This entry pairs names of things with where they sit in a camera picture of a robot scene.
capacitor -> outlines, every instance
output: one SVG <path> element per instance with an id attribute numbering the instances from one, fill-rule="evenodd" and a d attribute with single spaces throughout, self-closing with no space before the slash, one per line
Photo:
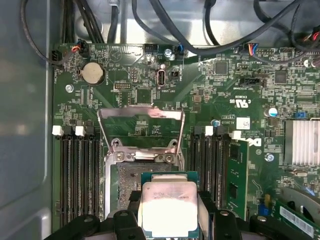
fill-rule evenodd
<path id="1" fill-rule="evenodd" d="M 88 62 L 80 70 L 81 78 L 90 86 L 98 86 L 105 79 L 105 69 L 96 62 Z"/>
<path id="2" fill-rule="evenodd" d="M 278 116 L 278 110 L 275 107 L 268 107 L 265 111 L 264 111 L 264 115 L 267 118 L 276 118 Z"/>
<path id="3" fill-rule="evenodd" d="M 221 122 L 220 122 L 219 120 L 213 119 L 213 120 L 211 121 L 211 125 L 212 125 L 214 128 L 217 128 L 217 127 L 219 127 L 219 126 L 221 125 Z"/>

ram slot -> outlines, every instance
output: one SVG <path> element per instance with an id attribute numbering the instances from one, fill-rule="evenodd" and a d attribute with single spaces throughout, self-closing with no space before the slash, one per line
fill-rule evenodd
<path id="1" fill-rule="evenodd" d="M 88 193 L 89 193 L 89 141 L 84 140 L 84 148 L 83 148 L 83 161 L 82 161 L 82 209 L 83 214 L 89 214 L 89 201 L 88 201 Z"/>
<path id="2" fill-rule="evenodd" d="M 74 156 L 73 156 L 73 218 L 78 216 L 79 201 L 79 138 L 74 140 Z"/>
<path id="3" fill-rule="evenodd" d="M 190 135 L 190 171 L 196 171 L 196 148 L 197 148 L 197 138 L 199 136 L 195 135 L 193 132 L 191 132 Z"/>
<path id="4" fill-rule="evenodd" d="M 206 174 L 206 137 L 205 134 L 201 134 L 200 140 L 200 191 L 205 191 L 207 186 L 207 174 Z"/>
<path id="5" fill-rule="evenodd" d="M 68 137 L 68 222 L 73 220 L 74 206 L 74 154 L 75 140 L 72 136 Z"/>
<path id="6" fill-rule="evenodd" d="M 228 164 L 228 156 L 229 156 L 229 144 L 230 139 L 229 137 L 223 137 L 223 143 L 222 143 L 222 155 L 221 157 L 221 207 L 224 208 L 227 202 L 226 199 L 226 180 L 227 180 L 227 164 Z"/>
<path id="7" fill-rule="evenodd" d="M 211 189 L 211 168 L 212 168 L 212 143 L 210 137 L 205 137 L 205 191 L 210 191 Z"/>
<path id="8" fill-rule="evenodd" d="M 66 175 L 66 162 L 68 160 L 68 141 L 65 138 L 60 140 L 60 227 L 67 224 L 67 179 Z"/>
<path id="9" fill-rule="evenodd" d="M 226 202 L 225 182 L 229 142 L 227 136 L 212 136 L 211 194 L 217 208 L 222 208 Z"/>
<path id="10" fill-rule="evenodd" d="M 89 202 L 89 214 L 93 214 L 92 209 L 92 189 L 93 189 L 93 181 L 92 181 L 92 173 L 93 173 L 93 158 L 94 158 L 94 141 L 92 139 L 89 139 L 89 152 L 88 152 L 88 202 Z"/>
<path id="11" fill-rule="evenodd" d="M 97 140 L 98 144 L 98 212 L 99 218 L 104 219 L 104 197 L 103 197 L 103 186 L 102 186 L 102 155 L 103 155 L 103 146 L 101 145 L 100 138 Z"/>
<path id="12" fill-rule="evenodd" d="M 92 174 L 92 208 L 93 214 L 99 217 L 99 196 L 100 196 L 100 141 L 94 140 L 94 160 Z"/>
<path id="13" fill-rule="evenodd" d="M 76 174 L 76 161 L 75 161 L 75 141 L 76 139 L 71 137 L 70 138 L 70 154 L 69 154 L 69 178 L 70 178 L 70 207 L 69 207 L 69 214 L 70 214 L 70 221 L 75 218 L 75 204 L 76 202 L 76 190 L 77 190 L 77 178 L 75 177 Z"/>
<path id="14" fill-rule="evenodd" d="M 78 210 L 78 215 L 83 215 L 84 214 L 84 192 L 83 192 L 83 184 L 84 184 L 84 173 L 83 173 L 83 168 L 84 168 L 84 161 L 85 161 L 85 141 L 83 138 L 78 139 L 77 141 L 78 145 L 78 156 L 77 156 L 77 162 L 78 162 L 78 176 L 77 176 L 77 210 Z"/>
<path id="15" fill-rule="evenodd" d="M 219 136 L 212 136 L 212 183 L 211 194 L 217 208 L 221 207 L 222 165 L 221 148 L 222 141 Z"/>

white label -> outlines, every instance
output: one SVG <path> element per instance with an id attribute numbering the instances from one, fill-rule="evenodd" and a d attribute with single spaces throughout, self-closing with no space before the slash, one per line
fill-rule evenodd
<path id="1" fill-rule="evenodd" d="M 236 118 L 237 130 L 250 130 L 250 117 L 237 117 Z"/>
<path id="2" fill-rule="evenodd" d="M 287 209 L 284 207 L 280 206 L 280 215 L 287 219 L 289 222 L 297 226 L 299 229 L 304 231 L 306 234 L 308 234 L 310 237 L 314 237 L 314 228 L 306 223 L 305 221 L 301 220 L 299 217 L 296 215 L 292 214 L 289 212 Z"/>
<path id="3" fill-rule="evenodd" d="M 261 147 L 262 146 L 262 139 L 261 138 L 255 138 L 255 139 L 247 138 L 245 141 L 249 142 L 249 147 L 251 147 L 251 146 Z"/>

black ram slot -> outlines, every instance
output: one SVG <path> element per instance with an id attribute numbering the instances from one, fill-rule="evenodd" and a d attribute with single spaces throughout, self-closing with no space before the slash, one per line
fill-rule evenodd
<path id="1" fill-rule="evenodd" d="M 75 139 L 73 137 L 69 138 L 69 178 L 70 178 L 70 206 L 69 215 L 70 221 L 75 218 L 75 191 L 77 186 L 77 181 L 75 178 Z"/>
<path id="2" fill-rule="evenodd" d="M 223 149 L 221 155 L 221 207 L 224 208 L 226 205 L 226 180 L 227 180 L 227 163 L 228 163 L 228 155 L 229 155 L 229 137 L 225 137 L 223 139 Z"/>
<path id="3" fill-rule="evenodd" d="M 99 217 L 99 194 L 100 194 L 100 141 L 94 142 L 94 175 L 93 175 L 93 214 Z"/>
<path id="4" fill-rule="evenodd" d="M 69 162 L 69 140 L 66 138 L 63 140 L 63 158 L 62 161 L 62 169 L 63 169 L 63 221 L 62 225 L 66 225 L 68 223 L 68 162 Z"/>
<path id="5" fill-rule="evenodd" d="M 221 184 L 222 184 L 222 170 L 221 170 L 221 148 L 222 139 L 219 136 L 212 136 L 212 183 L 211 194 L 213 201 L 217 208 L 221 207 Z"/>
<path id="6" fill-rule="evenodd" d="M 74 140 L 74 173 L 73 173 L 73 179 L 74 179 L 74 193 L 73 193 L 73 217 L 76 218 L 78 216 L 79 212 L 79 139 Z"/>
<path id="7" fill-rule="evenodd" d="M 83 138 L 78 140 L 78 212 L 84 215 L 84 163 L 85 163 L 85 141 Z"/>
<path id="8" fill-rule="evenodd" d="M 205 137 L 204 140 L 204 151 L 205 151 L 205 191 L 210 191 L 211 188 L 211 166 L 212 166 L 212 155 L 211 155 L 211 138 Z"/>
<path id="9" fill-rule="evenodd" d="M 94 141 L 89 140 L 89 152 L 88 152 L 88 202 L 89 202 L 89 214 L 93 214 L 93 160 L 94 160 Z"/>
<path id="10" fill-rule="evenodd" d="M 197 136 L 191 132 L 190 136 L 190 171 L 196 171 L 196 147 L 197 147 Z"/>
<path id="11" fill-rule="evenodd" d="M 89 141 L 84 140 L 83 164 L 82 164 L 82 207 L 83 214 L 89 214 Z"/>
<path id="12" fill-rule="evenodd" d="M 229 151 L 228 136 L 212 136 L 211 194 L 217 208 L 226 202 L 226 172 Z"/>
<path id="13" fill-rule="evenodd" d="M 205 191 L 207 186 L 207 179 L 206 179 L 206 138 L 205 134 L 201 134 L 201 141 L 200 141 L 200 191 Z"/>

red wire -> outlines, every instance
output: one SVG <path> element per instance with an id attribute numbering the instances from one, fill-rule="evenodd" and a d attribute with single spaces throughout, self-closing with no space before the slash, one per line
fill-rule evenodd
<path id="1" fill-rule="evenodd" d="M 317 37 L 319 36 L 320 32 L 316 32 L 315 34 L 313 34 L 312 38 L 313 41 L 317 40 Z"/>

